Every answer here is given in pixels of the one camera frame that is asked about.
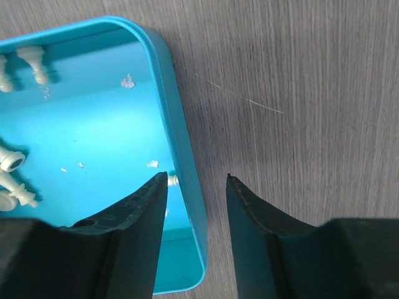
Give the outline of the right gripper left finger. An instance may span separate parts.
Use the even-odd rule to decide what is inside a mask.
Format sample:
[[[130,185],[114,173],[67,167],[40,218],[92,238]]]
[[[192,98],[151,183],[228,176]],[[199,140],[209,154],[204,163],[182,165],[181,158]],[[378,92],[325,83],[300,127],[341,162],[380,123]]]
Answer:
[[[1,220],[2,298],[151,298],[168,175],[76,222]]]

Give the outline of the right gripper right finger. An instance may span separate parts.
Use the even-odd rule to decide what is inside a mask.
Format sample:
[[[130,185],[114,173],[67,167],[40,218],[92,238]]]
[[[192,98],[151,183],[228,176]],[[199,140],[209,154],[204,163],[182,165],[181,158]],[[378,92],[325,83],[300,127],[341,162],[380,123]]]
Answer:
[[[315,227],[235,176],[226,180],[239,298],[397,298],[398,220],[338,218]]]

